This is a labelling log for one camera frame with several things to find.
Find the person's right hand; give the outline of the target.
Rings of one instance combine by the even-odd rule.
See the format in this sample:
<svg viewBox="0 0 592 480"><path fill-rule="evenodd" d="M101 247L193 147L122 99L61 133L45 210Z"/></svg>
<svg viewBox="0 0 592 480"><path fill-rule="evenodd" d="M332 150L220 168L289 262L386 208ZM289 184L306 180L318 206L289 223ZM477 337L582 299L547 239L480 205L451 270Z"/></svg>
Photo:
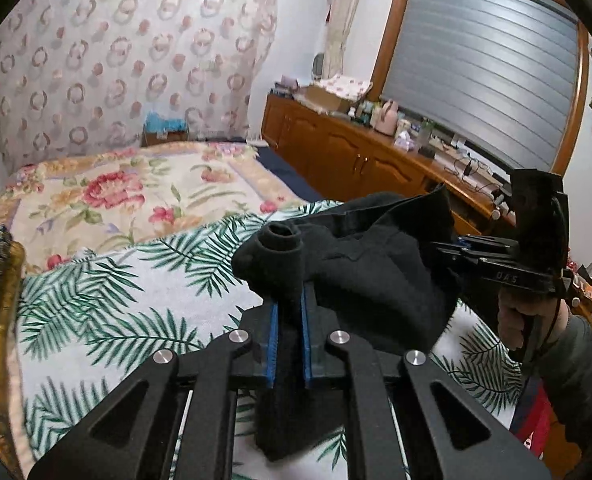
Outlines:
<svg viewBox="0 0 592 480"><path fill-rule="evenodd" d="M537 348L554 344L565 332L570 318L564 300L556 298L527 298L507 289L499 292L498 333L509 350L524 347L528 341L526 322L540 321Z"/></svg>

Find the dark sleeve right forearm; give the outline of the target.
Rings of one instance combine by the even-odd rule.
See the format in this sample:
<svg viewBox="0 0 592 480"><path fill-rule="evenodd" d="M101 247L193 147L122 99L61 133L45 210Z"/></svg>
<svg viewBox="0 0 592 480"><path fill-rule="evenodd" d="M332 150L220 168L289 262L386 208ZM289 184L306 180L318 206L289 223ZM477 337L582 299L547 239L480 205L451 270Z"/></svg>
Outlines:
<svg viewBox="0 0 592 480"><path fill-rule="evenodd" d="M565 426L566 440L578 445L581 460L568 475L592 479L592 329L572 316L537 366L554 414Z"/></svg>

